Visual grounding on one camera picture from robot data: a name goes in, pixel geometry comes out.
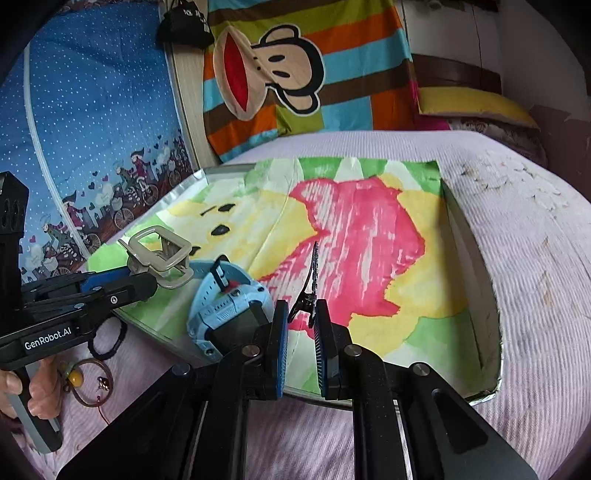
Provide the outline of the person's left hand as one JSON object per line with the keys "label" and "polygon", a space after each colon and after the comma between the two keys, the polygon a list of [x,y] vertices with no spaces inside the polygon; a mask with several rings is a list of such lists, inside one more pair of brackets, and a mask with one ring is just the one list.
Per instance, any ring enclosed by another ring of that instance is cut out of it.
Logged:
{"label": "person's left hand", "polygon": [[[2,371],[0,379],[1,413],[14,419],[17,414],[8,400],[8,395],[20,395],[22,383],[13,372]],[[57,418],[61,411],[61,380],[57,369],[57,357],[51,356],[40,362],[29,384],[30,413],[42,420]]]}

